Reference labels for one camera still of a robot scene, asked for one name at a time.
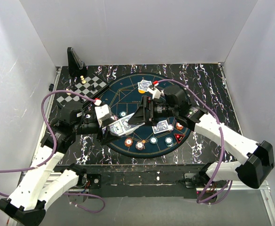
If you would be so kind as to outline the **blue backed playing cards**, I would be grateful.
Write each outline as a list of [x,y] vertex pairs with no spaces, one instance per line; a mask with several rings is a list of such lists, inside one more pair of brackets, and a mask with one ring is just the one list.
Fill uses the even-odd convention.
[[132,131],[134,131],[135,129],[137,129],[138,127],[141,126],[140,123],[139,124],[129,124],[128,121],[131,119],[132,116],[133,116],[133,113],[117,120],[117,121],[121,122],[124,126],[124,129],[125,129],[124,135],[130,134]]

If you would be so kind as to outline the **green chip stack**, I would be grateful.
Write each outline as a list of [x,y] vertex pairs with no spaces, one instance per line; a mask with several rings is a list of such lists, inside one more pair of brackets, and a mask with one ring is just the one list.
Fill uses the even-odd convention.
[[167,147],[173,146],[173,139],[171,137],[166,137],[165,138],[165,144]]
[[127,113],[125,112],[125,111],[121,111],[120,113],[119,113],[119,116],[120,117],[125,117],[127,115]]
[[157,138],[156,137],[151,137],[149,141],[150,141],[151,144],[156,144],[157,143]]

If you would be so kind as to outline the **red chip stack bottom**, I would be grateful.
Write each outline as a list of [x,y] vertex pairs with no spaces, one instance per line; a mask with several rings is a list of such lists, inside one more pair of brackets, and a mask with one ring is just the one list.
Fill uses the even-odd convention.
[[127,138],[125,140],[125,146],[126,147],[131,147],[133,145],[133,140],[131,138]]

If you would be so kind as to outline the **dealt cards seat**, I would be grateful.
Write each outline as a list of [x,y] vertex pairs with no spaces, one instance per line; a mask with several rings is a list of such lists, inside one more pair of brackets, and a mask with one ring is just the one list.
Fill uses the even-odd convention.
[[152,126],[154,134],[166,132],[169,130],[169,123],[167,120],[159,121],[156,126]]
[[142,80],[137,84],[138,84],[138,90],[147,91],[148,87],[152,85],[152,81]]

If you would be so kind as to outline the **green chip stack bottom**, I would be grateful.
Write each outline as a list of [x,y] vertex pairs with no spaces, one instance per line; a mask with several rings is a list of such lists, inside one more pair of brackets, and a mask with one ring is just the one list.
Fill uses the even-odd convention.
[[151,144],[156,144],[157,143],[157,138],[156,137],[151,137],[149,141],[150,141]]

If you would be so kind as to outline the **dealt cards top seat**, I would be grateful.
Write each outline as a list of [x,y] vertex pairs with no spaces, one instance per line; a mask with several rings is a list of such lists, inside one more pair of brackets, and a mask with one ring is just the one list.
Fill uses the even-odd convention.
[[152,81],[142,80],[137,84],[138,84],[138,90],[147,91],[148,87],[152,85]]

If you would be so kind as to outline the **playing card deck box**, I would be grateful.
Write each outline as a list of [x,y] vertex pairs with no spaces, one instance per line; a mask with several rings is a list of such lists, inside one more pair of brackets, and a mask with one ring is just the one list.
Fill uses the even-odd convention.
[[123,136],[125,134],[124,126],[121,122],[117,121],[109,125],[110,131],[118,136]]

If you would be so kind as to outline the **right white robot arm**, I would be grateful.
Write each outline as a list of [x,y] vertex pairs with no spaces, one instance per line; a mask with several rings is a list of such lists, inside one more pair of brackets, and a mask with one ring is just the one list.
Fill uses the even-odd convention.
[[266,140],[258,143],[217,122],[207,110],[193,105],[178,85],[163,91],[154,86],[148,88],[151,97],[143,96],[129,124],[154,126],[159,119],[174,117],[177,122],[199,133],[232,154],[234,162],[208,163],[193,180],[205,187],[216,181],[241,181],[250,188],[258,189],[275,166],[273,146]]

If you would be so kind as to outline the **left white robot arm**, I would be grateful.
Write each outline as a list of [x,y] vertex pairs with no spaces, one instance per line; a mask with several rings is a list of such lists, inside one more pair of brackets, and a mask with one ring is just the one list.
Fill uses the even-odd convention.
[[118,138],[107,128],[115,122],[108,105],[99,99],[95,107],[85,113],[80,102],[69,102],[61,109],[61,115],[49,126],[41,140],[41,151],[36,155],[15,191],[0,199],[0,210],[24,226],[38,226],[47,209],[70,188],[83,188],[87,183],[87,171],[73,163],[61,175],[45,185],[58,162],[64,157],[77,135],[99,134],[100,141]]

